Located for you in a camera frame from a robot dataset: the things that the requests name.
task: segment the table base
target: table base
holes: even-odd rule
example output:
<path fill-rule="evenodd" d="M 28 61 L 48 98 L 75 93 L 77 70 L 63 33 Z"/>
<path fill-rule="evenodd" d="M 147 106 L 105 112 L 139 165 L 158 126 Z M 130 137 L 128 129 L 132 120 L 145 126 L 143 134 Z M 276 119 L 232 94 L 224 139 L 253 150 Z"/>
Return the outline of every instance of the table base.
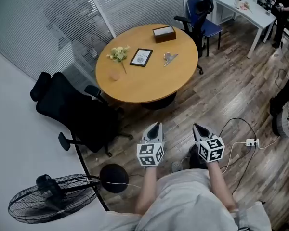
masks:
<path fill-rule="evenodd" d="M 172 103 L 172 101 L 174 100 L 176 95 L 177 95 L 177 93 L 175 92 L 174 94 L 172 94 L 166 98 L 163 98 L 163 99 L 160 99 L 160 100 L 157 100 L 154 102 L 150 102 L 150 103 L 142 103 L 141 105 L 143 108 L 146 108 L 148 110 L 163 109 Z"/>

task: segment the floor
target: floor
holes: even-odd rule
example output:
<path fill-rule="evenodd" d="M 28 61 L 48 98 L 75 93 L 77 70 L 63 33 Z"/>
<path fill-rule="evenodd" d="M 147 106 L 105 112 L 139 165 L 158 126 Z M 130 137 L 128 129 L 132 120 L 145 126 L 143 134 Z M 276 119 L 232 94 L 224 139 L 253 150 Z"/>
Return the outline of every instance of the floor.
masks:
<path fill-rule="evenodd" d="M 130 184 L 141 186 L 143 169 L 136 159 L 136 144 L 143 130 L 154 122 L 162 122 L 165 133 L 166 154 L 158 167 L 158 176 L 170 173 L 171 163 L 186 157 L 189 148 L 195 143 L 192 124 L 210 126 L 217 133 L 233 117 L 248 122 L 265 147 L 276 140 L 272 133 L 269 114 L 269 100 L 278 93 L 275 80 L 280 68 L 289 75 L 289 40 L 284 38 L 283 49 L 275 50 L 272 42 L 259 42 L 252 58 L 246 56 L 256 35 L 256 28 L 243 18 L 223 24 L 221 48 L 217 50 L 217 37 L 210 42 L 209 57 L 203 56 L 199 64 L 204 75 L 198 71 L 177 93 L 175 101 L 165 109 L 150 111 L 140 105 L 118 103 L 107 98 L 114 106 L 125 109 L 123 130 L 131 133 L 134 140 L 117 137 L 110 146 L 113 157 L 109 158 L 100 150 L 97 154 L 81 148 L 89 172 L 99 175 L 103 166 L 117 163 L 130 175 Z M 276 81 L 283 86 L 286 75 L 280 73 Z M 253 134 L 244 122 L 234 120 L 222 134 L 226 145 L 220 165 L 227 164 L 231 146 L 236 141 L 253 138 Z M 234 190 L 253 153 L 245 145 L 236 145 L 231 162 L 249 152 L 246 157 L 229 167 L 224 174 L 229 188 Z M 187 168 L 188 159 L 184 160 Z M 110 210 L 133 212 L 134 202 L 139 189 L 128 186 L 120 194 L 101 190 L 101 196 Z M 234 198 L 240 204 L 249 205 L 254 201 L 265 201 L 272 227 L 278 229 L 289 218 L 289 138 L 279 138 L 266 149 L 256 149 L 249 167 Z"/>

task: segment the white desk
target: white desk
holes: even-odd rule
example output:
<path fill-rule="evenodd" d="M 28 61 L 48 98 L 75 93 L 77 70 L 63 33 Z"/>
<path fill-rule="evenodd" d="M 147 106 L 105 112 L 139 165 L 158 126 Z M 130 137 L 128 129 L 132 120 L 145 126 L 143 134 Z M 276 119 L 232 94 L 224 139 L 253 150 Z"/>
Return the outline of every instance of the white desk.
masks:
<path fill-rule="evenodd" d="M 276 20 L 276 17 L 273 16 L 272 14 L 266 15 L 265 14 L 266 10 L 252 0 L 242 0 L 242 2 L 249 3 L 250 10 L 237 9 L 235 7 L 235 0 L 214 0 L 214 2 L 221 4 L 222 6 L 232 10 L 234 12 L 233 16 L 234 20 L 236 19 L 236 14 L 240 14 L 247 20 L 249 20 L 251 23 L 253 23 L 256 27 L 258 27 L 257 35 L 247 55 L 247 57 L 250 58 L 257 45 L 262 30 L 266 28 L 268 25 L 270 25 L 269 30 L 263 40 L 264 43 L 266 42 L 269 33 L 272 29 L 272 26 L 274 24 L 274 21 Z M 214 9 L 213 11 L 213 21 L 216 22 L 216 9 Z"/>

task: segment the table top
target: table top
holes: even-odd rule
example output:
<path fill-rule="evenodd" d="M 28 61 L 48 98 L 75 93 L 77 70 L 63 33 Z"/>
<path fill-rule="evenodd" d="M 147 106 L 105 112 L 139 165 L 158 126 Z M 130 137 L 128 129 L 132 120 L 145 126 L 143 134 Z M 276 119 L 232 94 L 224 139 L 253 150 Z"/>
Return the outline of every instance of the table top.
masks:
<path fill-rule="evenodd" d="M 127 103 L 148 103 L 175 93 L 193 75 L 198 52 L 194 41 L 182 30 L 173 27 L 176 40 L 155 43 L 153 29 L 162 24 L 134 27 L 114 38 L 102 51 L 96 64 L 96 79 L 100 88 L 110 97 Z M 130 46 L 127 59 L 121 63 L 106 57 L 116 47 Z M 153 50 L 145 67 L 130 65 L 132 57 L 139 49 Z M 164 54 L 179 54 L 164 67 Z M 111 73 L 119 75 L 114 80 Z"/>
<path fill-rule="evenodd" d="M 267 15 L 266 10 L 253 0 L 242 0 L 242 2 L 248 2 L 250 10 L 237 9 L 235 7 L 235 0 L 215 0 L 217 3 L 233 10 L 234 12 L 244 16 L 250 22 L 255 24 L 257 27 L 264 29 L 270 25 L 276 17 L 272 14 Z"/>

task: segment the picture frame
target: picture frame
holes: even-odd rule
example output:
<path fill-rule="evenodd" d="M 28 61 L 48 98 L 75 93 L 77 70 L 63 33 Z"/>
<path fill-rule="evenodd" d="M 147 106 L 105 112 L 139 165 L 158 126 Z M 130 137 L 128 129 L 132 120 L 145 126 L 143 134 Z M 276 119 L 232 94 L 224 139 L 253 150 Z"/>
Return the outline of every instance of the picture frame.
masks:
<path fill-rule="evenodd" d="M 132 57 L 130 65 L 145 67 L 152 55 L 153 50 L 138 48 Z"/>

